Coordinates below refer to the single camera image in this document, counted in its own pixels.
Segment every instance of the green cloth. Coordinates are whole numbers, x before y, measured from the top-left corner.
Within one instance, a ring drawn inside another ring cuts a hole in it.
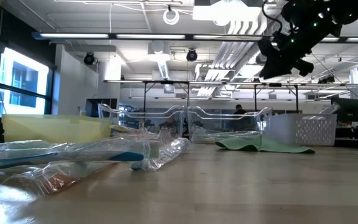
[[[284,152],[284,153],[314,153],[309,147],[293,146],[280,143],[262,136],[262,146],[255,139],[230,138],[215,142],[216,145],[229,150],[255,151],[255,152]]]

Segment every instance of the clear plastic container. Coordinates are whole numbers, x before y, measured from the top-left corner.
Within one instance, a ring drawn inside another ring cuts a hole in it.
[[[99,117],[112,121],[112,136],[136,133],[139,128],[145,128],[150,136],[157,137],[162,129],[167,129],[172,138],[180,138],[183,134],[185,110],[184,106],[172,106],[163,113],[126,112],[99,104]]]
[[[227,138],[247,138],[261,144],[271,108],[246,114],[210,114],[199,106],[187,111],[190,140],[193,143],[214,143]]]

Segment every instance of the desk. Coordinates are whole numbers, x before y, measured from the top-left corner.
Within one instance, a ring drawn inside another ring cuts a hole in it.
[[[358,150],[314,149],[197,144],[159,171],[120,164],[48,197],[0,185],[0,223],[358,223]]]
[[[335,137],[358,139],[358,128],[336,128]]]

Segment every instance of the security camera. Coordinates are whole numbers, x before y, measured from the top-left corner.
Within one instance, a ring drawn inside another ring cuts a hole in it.
[[[94,57],[94,53],[93,52],[87,52],[84,58],[84,63],[86,65],[94,65],[96,64],[97,60]]]
[[[197,60],[197,53],[195,49],[190,49],[187,53],[186,59],[188,62],[195,62]]]

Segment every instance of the white plastic basket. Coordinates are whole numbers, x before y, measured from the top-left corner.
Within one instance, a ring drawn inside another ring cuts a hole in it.
[[[277,141],[304,146],[333,146],[336,114],[280,114],[270,117],[265,134]]]

